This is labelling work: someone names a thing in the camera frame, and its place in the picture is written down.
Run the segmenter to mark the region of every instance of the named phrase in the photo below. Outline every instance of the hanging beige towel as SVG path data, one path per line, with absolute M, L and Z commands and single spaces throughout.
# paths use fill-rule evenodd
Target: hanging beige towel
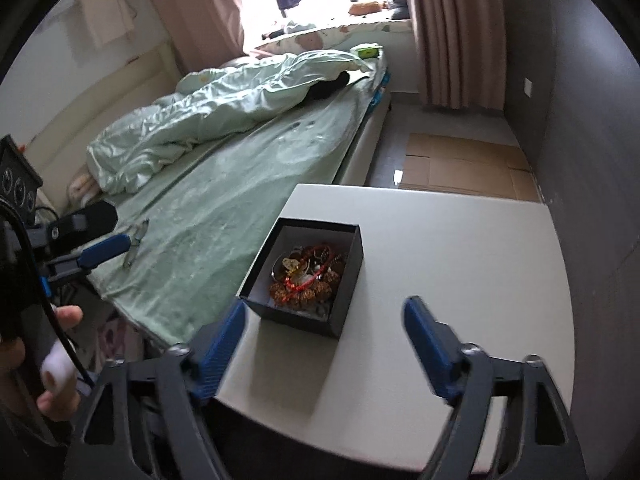
M 133 20 L 125 0 L 78 1 L 96 48 L 133 30 Z

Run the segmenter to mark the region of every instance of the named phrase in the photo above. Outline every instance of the open box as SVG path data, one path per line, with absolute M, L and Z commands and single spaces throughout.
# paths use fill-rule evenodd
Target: open box
M 348 253 L 344 272 L 327 315 L 321 319 L 303 310 L 276 306 L 269 294 L 274 283 L 271 271 L 283 253 L 296 246 L 329 244 L 336 253 Z M 363 259 L 362 239 L 357 225 L 279 218 L 249 270 L 240 290 L 244 300 L 258 316 L 307 332 L 339 338 L 347 317 Z

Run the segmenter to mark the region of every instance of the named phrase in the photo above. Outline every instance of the bed frame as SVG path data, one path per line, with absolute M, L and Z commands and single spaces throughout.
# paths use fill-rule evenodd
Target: bed frame
M 175 91 L 181 78 L 172 47 L 162 43 L 101 79 L 64 108 L 27 146 L 25 156 L 44 181 L 38 201 L 62 214 L 69 210 L 66 190 L 84 166 L 86 147 L 124 114 Z M 360 125 L 348 162 L 334 184 L 362 186 L 366 180 L 390 95 Z

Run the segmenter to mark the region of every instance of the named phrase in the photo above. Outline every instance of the black cable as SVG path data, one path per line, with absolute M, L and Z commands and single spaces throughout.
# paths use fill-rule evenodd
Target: black cable
M 44 289 L 42 288 L 42 284 L 40 282 L 40 273 L 38 272 L 36 259 L 33 255 L 33 251 L 31 250 L 31 243 L 29 241 L 29 236 L 24 227 L 24 224 L 22 223 L 22 219 L 18 216 L 18 213 L 15 211 L 15 209 L 1 196 L 0 196 L 0 214 L 4 217 L 5 220 L 9 222 L 12 229 L 14 230 L 16 237 L 18 238 L 18 241 L 20 242 L 20 247 L 24 252 L 25 261 L 29 268 L 29 272 L 33 279 L 33 283 L 36 284 L 35 288 L 36 288 L 36 293 L 38 295 L 38 299 L 40 300 L 40 304 L 44 310 L 45 316 L 47 316 L 47 319 L 49 320 L 49 323 L 53 328 L 53 331 L 56 333 L 56 336 L 60 340 L 60 343 L 62 343 L 62 346 L 64 347 L 66 353 L 69 355 L 69 358 L 73 362 L 74 366 L 82 375 L 84 382 L 88 384 L 91 388 L 93 388 L 95 385 L 94 381 L 92 380 L 90 375 L 87 373 L 84 366 L 82 366 L 80 359 L 78 358 L 78 356 L 76 355 L 76 352 L 71 346 L 69 339 L 66 337 L 65 332 L 62 330 L 62 327 L 58 322 L 58 318 L 56 317 L 56 314 L 54 313 L 51 307 L 51 304 L 49 303 L 49 299 L 47 298 L 47 295 L 45 294 Z
M 60 215 L 58 213 L 56 213 L 55 209 L 53 209 L 52 207 L 49 207 L 48 205 L 37 205 L 35 210 L 36 211 L 49 211 L 53 216 L 56 217 L 56 220 L 60 220 Z

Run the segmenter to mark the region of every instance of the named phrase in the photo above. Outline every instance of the dark gray wall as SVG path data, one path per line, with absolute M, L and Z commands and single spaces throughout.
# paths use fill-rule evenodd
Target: dark gray wall
M 640 454 L 640 67 L 590 0 L 504 3 L 505 115 L 553 216 L 572 294 L 571 416 L 590 476 L 629 478 Z

